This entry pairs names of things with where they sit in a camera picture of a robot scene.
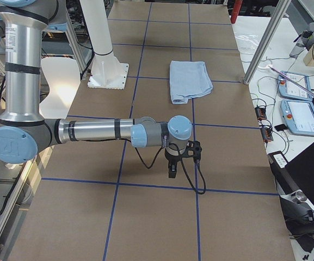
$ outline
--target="white stand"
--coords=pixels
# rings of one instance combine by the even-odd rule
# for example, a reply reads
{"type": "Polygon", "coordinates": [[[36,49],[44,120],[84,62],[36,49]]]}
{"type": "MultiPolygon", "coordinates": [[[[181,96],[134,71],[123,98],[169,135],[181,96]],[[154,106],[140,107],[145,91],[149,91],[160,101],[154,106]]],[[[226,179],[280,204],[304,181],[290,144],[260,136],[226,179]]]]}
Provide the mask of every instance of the white stand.
{"type": "Polygon", "coordinates": [[[124,89],[129,64],[114,56],[103,0],[80,0],[95,52],[88,87],[124,89]]]}

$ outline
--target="white mounting plate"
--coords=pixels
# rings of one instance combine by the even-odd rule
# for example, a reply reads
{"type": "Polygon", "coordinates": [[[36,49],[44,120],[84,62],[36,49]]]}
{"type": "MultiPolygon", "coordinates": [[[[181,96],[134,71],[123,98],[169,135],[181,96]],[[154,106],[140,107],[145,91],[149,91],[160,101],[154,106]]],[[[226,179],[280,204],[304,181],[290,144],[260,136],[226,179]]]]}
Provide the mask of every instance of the white mounting plate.
{"type": "Polygon", "coordinates": [[[128,75],[129,64],[120,64],[120,65],[124,68],[124,71],[125,71],[124,74],[118,75],[115,79],[108,81],[108,83],[105,85],[95,80],[95,76],[90,76],[89,81],[88,81],[88,87],[123,90],[125,87],[125,82],[128,75]]]}

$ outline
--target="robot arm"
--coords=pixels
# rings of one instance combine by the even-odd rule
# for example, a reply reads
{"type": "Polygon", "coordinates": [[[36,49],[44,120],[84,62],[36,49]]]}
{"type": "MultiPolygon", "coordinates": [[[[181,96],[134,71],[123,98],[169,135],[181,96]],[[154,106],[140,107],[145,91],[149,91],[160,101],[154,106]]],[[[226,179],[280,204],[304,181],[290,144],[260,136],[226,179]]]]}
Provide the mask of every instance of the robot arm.
{"type": "Polygon", "coordinates": [[[199,162],[201,148],[199,143],[189,144],[192,124],[184,116],[157,123],[149,117],[66,121],[40,115],[41,34],[64,8],[64,0],[0,0],[6,40],[6,110],[0,115],[0,159],[18,164],[46,147],[68,141],[130,139],[134,147],[166,148],[169,177],[175,177],[182,157],[199,162]]]}

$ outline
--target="blue device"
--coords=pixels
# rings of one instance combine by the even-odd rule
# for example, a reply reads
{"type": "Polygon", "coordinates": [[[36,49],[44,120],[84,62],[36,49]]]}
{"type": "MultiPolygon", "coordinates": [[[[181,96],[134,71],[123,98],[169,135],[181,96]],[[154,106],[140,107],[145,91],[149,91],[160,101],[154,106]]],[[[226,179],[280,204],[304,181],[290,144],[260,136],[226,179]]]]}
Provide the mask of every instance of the blue device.
{"type": "MultiPolygon", "coordinates": [[[[305,74],[281,71],[286,74],[291,80],[298,82],[300,85],[310,91],[309,77],[305,74]]],[[[284,80],[282,76],[278,76],[278,90],[279,94],[283,98],[301,100],[301,101],[312,101],[313,97],[307,92],[303,91],[300,87],[296,86],[287,80],[284,80]]]]}
{"type": "Polygon", "coordinates": [[[314,136],[314,105],[309,101],[282,100],[282,117],[295,135],[314,136]]]}

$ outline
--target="light blue towel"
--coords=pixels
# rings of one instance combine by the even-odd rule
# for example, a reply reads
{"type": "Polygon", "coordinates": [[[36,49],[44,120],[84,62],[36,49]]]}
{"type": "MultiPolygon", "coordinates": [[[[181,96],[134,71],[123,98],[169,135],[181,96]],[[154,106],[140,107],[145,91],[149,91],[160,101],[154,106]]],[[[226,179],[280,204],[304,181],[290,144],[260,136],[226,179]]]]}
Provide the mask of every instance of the light blue towel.
{"type": "Polygon", "coordinates": [[[191,98],[207,95],[213,89],[203,61],[172,61],[170,96],[173,104],[186,104],[191,98]]]}

